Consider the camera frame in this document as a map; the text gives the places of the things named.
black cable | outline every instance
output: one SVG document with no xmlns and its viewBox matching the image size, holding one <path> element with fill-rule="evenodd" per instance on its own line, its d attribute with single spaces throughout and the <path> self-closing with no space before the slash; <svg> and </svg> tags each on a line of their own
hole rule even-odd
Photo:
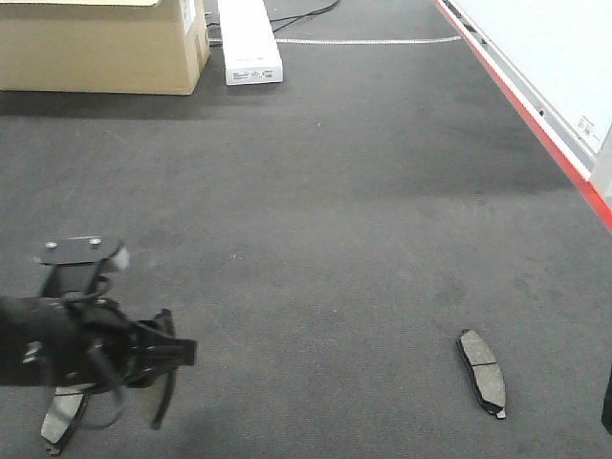
<svg viewBox="0 0 612 459">
<path fill-rule="evenodd" d="M 273 29 L 273 33 L 277 33 L 278 31 L 285 29 L 286 27 L 291 26 L 292 24 L 294 24 L 295 22 L 301 20 L 301 19 L 305 19 L 307 17 L 313 17 L 313 16 L 319 16 L 320 14 L 324 14 L 326 12 L 329 12 L 331 10 L 333 10 L 335 7 L 337 7 L 339 5 L 341 0 L 335 0 L 334 2 L 332 2 L 330 5 L 328 5 L 327 7 L 323 7 L 323 8 L 319 8 L 317 10 L 312 10 L 309 12 L 305 12 L 304 14 L 296 14 L 294 16 L 286 16 L 286 17 L 277 17 L 276 19 L 271 19 L 270 23 L 274 23 L 274 22 L 283 22 L 283 21 L 289 21 L 286 24 L 283 24 L 282 26 L 277 27 L 276 29 Z M 219 27 L 221 26 L 220 23 L 218 22 L 211 22 L 207 25 L 207 27 Z M 221 46 L 221 43 L 212 43 L 210 45 L 211 47 L 216 47 L 216 46 Z"/>
<path fill-rule="evenodd" d="M 111 279 L 104 275 L 98 276 L 98 282 L 103 283 L 104 287 L 96 290 L 92 294 L 77 296 L 74 298 L 62 298 L 62 301 L 66 304 L 86 303 L 92 299 L 100 298 L 101 296 L 108 294 L 108 292 L 113 288 L 113 282 Z"/>
<path fill-rule="evenodd" d="M 123 381 L 121 379 L 121 376 L 119 376 L 119 374 L 113 367 L 113 364 L 104 355 L 104 352 L 102 351 L 101 341 L 97 340 L 96 342 L 94 342 L 93 345 L 89 348 L 88 354 L 89 354 L 89 358 L 91 362 L 96 366 L 100 374 L 104 378 L 106 378 L 106 380 L 108 381 L 107 388 L 108 390 L 111 390 L 113 392 L 113 396 L 115 398 L 115 405 L 116 405 L 115 412 L 113 413 L 113 416 L 111 417 L 111 419 L 101 424 L 92 424 L 92 423 L 84 422 L 81 419 L 77 419 L 76 417 L 66 414 L 64 411 L 62 411 L 61 409 L 57 408 L 54 405 L 55 397 L 76 395 L 77 393 L 82 394 L 84 397 L 88 397 L 89 394 L 87 392 L 87 389 L 76 391 L 74 394 L 73 393 L 57 394 L 52 384 L 53 364 L 49 361 L 49 358 L 47 358 L 43 353 L 44 353 L 44 348 L 41 347 L 41 349 L 36 353 L 35 358 L 40 363 L 40 370 L 42 372 L 43 385 L 49 387 L 51 390 L 51 394 L 50 394 L 51 398 L 49 402 L 49 412 L 51 414 L 61 419 L 62 421 L 67 423 L 69 426 L 80 427 L 80 428 L 84 428 L 85 430 L 102 430 L 102 429 L 112 426 L 121 418 L 121 416 L 123 415 L 123 412 L 125 411 L 123 391 L 121 390 L 121 387 L 123 386 Z"/>
</svg>

cable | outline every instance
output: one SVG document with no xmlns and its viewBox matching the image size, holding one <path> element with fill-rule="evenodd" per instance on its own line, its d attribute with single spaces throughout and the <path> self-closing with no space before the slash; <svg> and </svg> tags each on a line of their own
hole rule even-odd
<svg viewBox="0 0 612 459">
<path fill-rule="evenodd" d="M 100 340 L 96 340 L 94 344 L 89 348 L 88 354 L 91 362 L 96 366 L 98 371 L 106 380 L 108 381 L 108 390 L 112 390 L 113 396 L 115 398 L 116 409 L 113 413 L 112 418 L 101 424 L 92 424 L 82 421 L 81 419 L 77 419 L 77 417 L 70 416 L 66 414 L 64 411 L 59 409 L 54 405 L 55 397 L 65 397 L 68 395 L 76 395 L 77 393 L 67 393 L 67 394 L 57 394 L 53 389 L 53 385 L 51 381 L 53 380 L 53 365 L 50 362 L 49 358 L 43 355 L 44 347 L 36 352 L 35 359 L 40 362 L 40 370 L 42 373 L 43 384 L 51 388 L 51 402 L 49 403 L 49 413 L 58 417 L 69 426 L 80 427 L 86 430 L 102 430 L 107 427 L 112 426 L 116 423 L 121 416 L 123 415 L 123 411 L 125 411 L 125 402 L 123 400 L 123 391 L 121 387 L 123 386 L 123 381 L 121 376 L 117 373 L 113 364 L 108 360 L 108 358 L 104 355 L 102 351 L 102 343 Z M 80 391 L 80 393 L 84 397 L 88 397 L 87 389 Z"/>
<path fill-rule="evenodd" d="M 294 22 L 297 22 L 300 19 L 304 19 L 306 17 L 319 16 L 320 14 L 324 14 L 325 12 L 331 11 L 339 5 L 340 1 L 341 0 L 335 0 L 333 3 L 331 3 L 327 7 L 319 8 L 318 10 L 312 10 L 309 12 L 305 12 L 304 14 L 296 14 L 294 16 L 277 17 L 276 19 L 271 19 L 270 20 L 271 24 L 274 22 L 290 21 L 286 24 L 283 24 L 282 26 L 277 27 L 276 29 L 273 29 L 272 32 L 276 33 L 282 29 L 285 29 L 286 27 L 291 26 L 292 24 L 294 24 Z M 207 27 L 220 27 L 220 26 L 221 24 L 218 22 L 211 22 L 207 24 Z"/>
<path fill-rule="evenodd" d="M 92 294 L 77 296 L 74 298 L 62 298 L 62 301 L 69 305 L 86 303 L 88 301 L 91 301 L 92 299 L 100 298 L 101 296 L 108 294 L 108 292 L 113 288 L 113 282 L 111 281 L 111 279 L 104 275 L 98 276 L 98 282 L 103 283 L 104 287 L 99 290 L 96 290 Z"/>
<path fill-rule="evenodd" d="M 409 38 L 403 40 L 303 40 L 300 38 L 277 38 L 276 43 L 289 45 L 433 45 L 461 40 L 461 36 L 445 36 L 443 38 Z M 210 46 L 221 46 L 220 38 L 211 38 Z"/>
</svg>

label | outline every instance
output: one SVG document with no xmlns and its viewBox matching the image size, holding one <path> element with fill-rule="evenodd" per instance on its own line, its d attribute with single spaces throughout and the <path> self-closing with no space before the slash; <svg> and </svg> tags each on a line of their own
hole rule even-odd
<svg viewBox="0 0 612 459">
<path fill-rule="evenodd" d="M 187 35 L 193 25 L 193 21 L 195 21 L 195 2 L 196 0 L 179 0 L 185 35 Z"/>
<path fill-rule="evenodd" d="M 595 124 L 593 124 L 588 118 L 582 117 L 578 123 L 578 129 L 588 137 L 593 134 Z"/>
<path fill-rule="evenodd" d="M 233 76 L 233 79 L 248 79 L 249 72 L 234 72 L 232 76 Z"/>
</svg>

brake pad friction material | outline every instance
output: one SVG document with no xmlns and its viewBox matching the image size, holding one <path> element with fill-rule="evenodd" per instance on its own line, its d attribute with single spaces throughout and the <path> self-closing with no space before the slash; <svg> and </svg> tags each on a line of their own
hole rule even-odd
<svg viewBox="0 0 612 459">
<path fill-rule="evenodd" d="M 506 417 L 506 385 L 489 345 L 473 330 L 464 330 L 457 347 L 468 368 L 478 403 L 497 419 Z"/>
</svg>

white box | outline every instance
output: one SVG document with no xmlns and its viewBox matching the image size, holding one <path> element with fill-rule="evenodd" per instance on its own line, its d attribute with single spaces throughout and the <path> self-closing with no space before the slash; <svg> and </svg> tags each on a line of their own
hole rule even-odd
<svg viewBox="0 0 612 459">
<path fill-rule="evenodd" d="M 263 0 L 218 0 L 226 83 L 278 83 L 283 62 Z"/>
</svg>

